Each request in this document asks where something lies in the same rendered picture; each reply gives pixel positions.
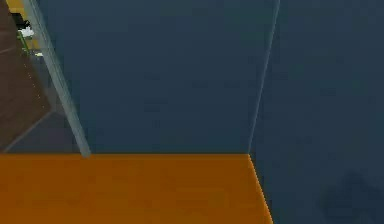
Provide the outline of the yellow table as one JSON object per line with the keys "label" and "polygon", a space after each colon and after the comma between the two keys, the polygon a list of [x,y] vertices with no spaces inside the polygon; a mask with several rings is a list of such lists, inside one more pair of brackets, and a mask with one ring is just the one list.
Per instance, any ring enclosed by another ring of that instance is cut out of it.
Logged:
{"label": "yellow table", "polygon": [[[6,0],[6,2],[11,13],[20,13],[24,20],[27,19],[27,13],[22,0]],[[34,36],[27,37],[26,43],[30,49],[38,50],[40,48],[38,41]]]}

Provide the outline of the green white house plant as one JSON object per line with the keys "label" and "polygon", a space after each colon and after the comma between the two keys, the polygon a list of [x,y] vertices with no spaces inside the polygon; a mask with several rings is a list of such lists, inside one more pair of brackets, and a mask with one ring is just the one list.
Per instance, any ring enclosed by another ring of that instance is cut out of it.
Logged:
{"label": "green white house plant", "polygon": [[18,30],[17,38],[22,44],[22,50],[27,54],[33,49],[33,36],[34,31],[30,27]]}

